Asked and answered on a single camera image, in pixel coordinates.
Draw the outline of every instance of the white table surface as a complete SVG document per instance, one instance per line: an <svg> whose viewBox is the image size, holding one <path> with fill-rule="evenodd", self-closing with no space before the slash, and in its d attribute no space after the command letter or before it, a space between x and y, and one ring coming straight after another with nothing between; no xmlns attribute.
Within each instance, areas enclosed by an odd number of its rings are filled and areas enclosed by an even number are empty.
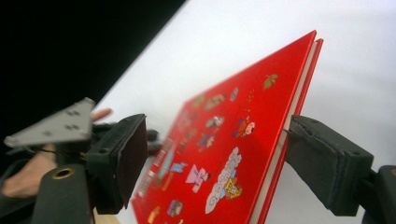
<svg viewBox="0 0 396 224"><path fill-rule="evenodd" d="M104 122L144 113L164 137L181 104L291 41L324 39L303 116L396 164L396 2L188 1L95 109ZM361 223L326 210L285 164L266 223ZM136 223L131 206L118 214Z"/></svg>

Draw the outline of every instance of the black background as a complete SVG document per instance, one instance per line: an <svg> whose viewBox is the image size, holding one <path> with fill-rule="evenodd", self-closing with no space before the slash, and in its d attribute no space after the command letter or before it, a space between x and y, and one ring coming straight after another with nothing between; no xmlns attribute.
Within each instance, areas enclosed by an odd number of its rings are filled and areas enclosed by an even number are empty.
<svg viewBox="0 0 396 224"><path fill-rule="evenodd" d="M85 97L99 102L183 3L1 3L1 171L15 160L7 135Z"/></svg>

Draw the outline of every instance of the book cover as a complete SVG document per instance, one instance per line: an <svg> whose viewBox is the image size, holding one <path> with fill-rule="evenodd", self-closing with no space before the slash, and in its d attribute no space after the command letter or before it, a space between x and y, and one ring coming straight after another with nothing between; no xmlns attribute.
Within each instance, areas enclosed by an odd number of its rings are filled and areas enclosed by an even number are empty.
<svg viewBox="0 0 396 224"><path fill-rule="evenodd" d="M197 94L131 200L139 223L264 222L322 40L316 31Z"/></svg>

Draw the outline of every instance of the screw hole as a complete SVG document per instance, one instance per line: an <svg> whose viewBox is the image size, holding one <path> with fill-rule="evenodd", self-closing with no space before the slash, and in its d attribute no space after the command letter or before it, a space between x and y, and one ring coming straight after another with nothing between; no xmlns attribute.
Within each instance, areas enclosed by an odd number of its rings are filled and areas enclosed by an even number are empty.
<svg viewBox="0 0 396 224"><path fill-rule="evenodd" d="M64 168L60 171L58 171L57 173L52 175L53 179L63 179L63 178L67 178L70 175L72 175L75 172L74 169L72 168Z"/></svg>
<svg viewBox="0 0 396 224"><path fill-rule="evenodd" d="M72 111L66 111L66 114L68 116L79 116L79 112L77 110L72 110Z"/></svg>
<svg viewBox="0 0 396 224"><path fill-rule="evenodd" d="M43 134L46 135L46 136L51 136L51 132L50 131L44 131Z"/></svg>

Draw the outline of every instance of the cartoon character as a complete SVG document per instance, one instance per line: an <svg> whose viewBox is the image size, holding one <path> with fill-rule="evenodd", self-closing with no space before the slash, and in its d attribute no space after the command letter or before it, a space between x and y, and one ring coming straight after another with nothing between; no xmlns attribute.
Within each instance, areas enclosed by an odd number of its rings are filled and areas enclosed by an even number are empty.
<svg viewBox="0 0 396 224"><path fill-rule="evenodd" d="M169 149L168 154L166 154L165 159L163 159L163 164L161 165L160 170L155 177L154 187L160 186L161 183L163 182L163 178L165 177L166 174L168 174L169 168L172 164L172 160L175 157L176 147L177 147L177 142L174 142L171 148Z"/></svg>
<svg viewBox="0 0 396 224"><path fill-rule="evenodd" d="M198 151L202 152L205 149L211 147L214 141L215 141L215 135L213 133L212 134L202 133L202 137L197 143L197 146L200 147Z"/></svg>
<svg viewBox="0 0 396 224"><path fill-rule="evenodd" d="M183 208L183 203L179 200L174 199L169 204L167 214L170 217L178 216L180 214L182 208Z"/></svg>
<svg viewBox="0 0 396 224"><path fill-rule="evenodd" d="M183 111L181 119L177 128L179 131L184 132L186 128L190 127L194 121L198 118L198 113L194 112L190 115L189 111Z"/></svg>
<svg viewBox="0 0 396 224"><path fill-rule="evenodd" d="M172 167L171 167L171 172L177 172L179 174L181 174L183 172L183 168L187 166L186 162L181 162L181 163L173 163Z"/></svg>
<svg viewBox="0 0 396 224"><path fill-rule="evenodd" d="M205 101L205 96L204 95L199 95L197 98L194 99L194 101L192 102L192 105L195 108L198 108L201 103L203 103Z"/></svg>
<svg viewBox="0 0 396 224"><path fill-rule="evenodd" d="M224 123L224 117L215 116L213 119L210 119L206 122L206 128L216 128L221 126Z"/></svg>
<svg viewBox="0 0 396 224"><path fill-rule="evenodd" d="M236 170L233 170L230 178L224 186L224 189L220 193L220 198L226 197L228 200L232 200L241 195L242 187L237 184L238 178L235 177L235 173Z"/></svg>
<svg viewBox="0 0 396 224"><path fill-rule="evenodd" d="M236 96L238 95L239 89L237 87L235 87L235 89L233 89L233 93L231 93L230 95L230 101L234 102L236 99Z"/></svg>
<svg viewBox="0 0 396 224"><path fill-rule="evenodd" d="M199 188L201 187L202 183L209 179L211 176L210 173L207 173L204 168L201 168L199 171L197 166L194 164L191 167L190 173L187 176L186 183L194 184L192 187L192 191L194 193L198 192Z"/></svg>
<svg viewBox="0 0 396 224"><path fill-rule="evenodd" d="M205 105L205 110L210 110L219 105L221 102L225 100L225 96L223 94L216 95L211 99L207 100Z"/></svg>
<svg viewBox="0 0 396 224"><path fill-rule="evenodd" d="M160 214L160 206L155 207L154 210L151 211L151 213L148 216L148 223L152 224L154 223L154 219L156 216L158 216Z"/></svg>
<svg viewBox="0 0 396 224"><path fill-rule="evenodd" d="M276 81L277 74L267 75L267 79L265 79L264 84L262 84L262 89L265 91L269 89Z"/></svg>
<svg viewBox="0 0 396 224"><path fill-rule="evenodd" d="M252 134L256 128L256 123L250 121L250 115L247 114L245 119L240 119L238 122L238 129L233 133L233 137L245 137Z"/></svg>
<svg viewBox="0 0 396 224"><path fill-rule="evenodd" d="M197 134L197 130L195 128L189 129L189 131L184 135L183 139L180 141L180 147L177 149L177 153L183 153L186 145L189 141Z"/></svg>

